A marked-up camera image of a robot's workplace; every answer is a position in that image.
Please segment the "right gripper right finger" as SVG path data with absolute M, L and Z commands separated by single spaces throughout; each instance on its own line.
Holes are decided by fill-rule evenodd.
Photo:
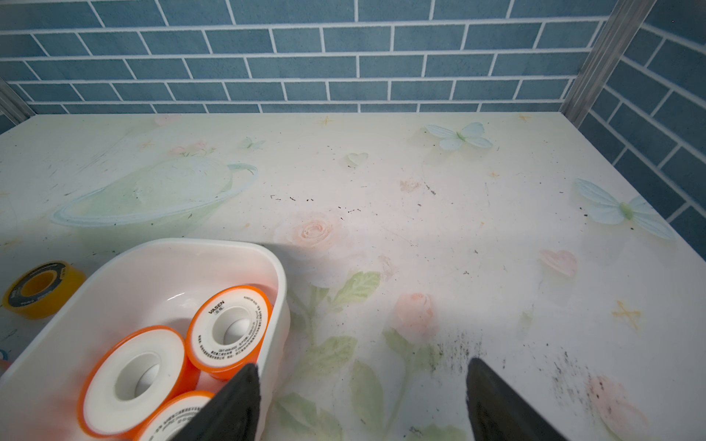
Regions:
M 470 360 L 466 385 L 475 440 L 566 441 L 481 358 Z

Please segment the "orange sealing tape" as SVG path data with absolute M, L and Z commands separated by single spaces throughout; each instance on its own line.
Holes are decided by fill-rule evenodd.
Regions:
M 166 402 L 145 422 L 134 440 L 172 440 L 213 397 L 209 391 L 190 391 Z
M 112 347 L 88 375 L 77 404 L 79 426 L 90 437 L 130 439 L 163 404 L 193 391 L 199 378 L 177 331 L 143 328 Z
M 230 380 L 257 362 L 271 316 L 270 300 L 258 288 L 236 286 L 215 294 L 189 325 L 190 362 L 217 380 Z

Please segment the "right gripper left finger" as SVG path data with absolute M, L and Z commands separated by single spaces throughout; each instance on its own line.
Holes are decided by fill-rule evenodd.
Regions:
M 247 364 L 176 433 L 176 441 L 254 441 L 261 410 L 258 368 Z

